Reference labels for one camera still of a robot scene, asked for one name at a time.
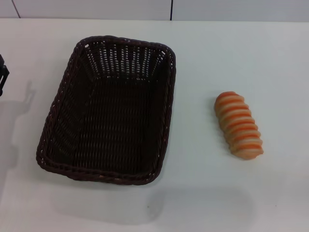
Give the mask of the orange striped bread loaf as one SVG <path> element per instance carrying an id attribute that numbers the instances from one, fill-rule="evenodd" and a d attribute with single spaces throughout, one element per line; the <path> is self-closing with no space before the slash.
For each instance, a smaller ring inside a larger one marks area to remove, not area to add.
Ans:
<path id="1" fill-rule="evenodd" d="M 214 111 L 232 155 L 252 160 L 264 153 L 261 133 L 243 96 L 233 91 L 221 93 Z"/>

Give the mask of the dark brown woven rectangular basket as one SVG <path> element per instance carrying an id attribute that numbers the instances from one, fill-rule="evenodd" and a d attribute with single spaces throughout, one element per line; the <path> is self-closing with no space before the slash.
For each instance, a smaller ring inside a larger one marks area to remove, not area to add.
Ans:
<path id="1" fill-rule="evenodd" d="M 36 152 L 77 181 L 146 185 L 165 158 L 176 56 L 160 43 L 91 36 L 70 56 Z"/>

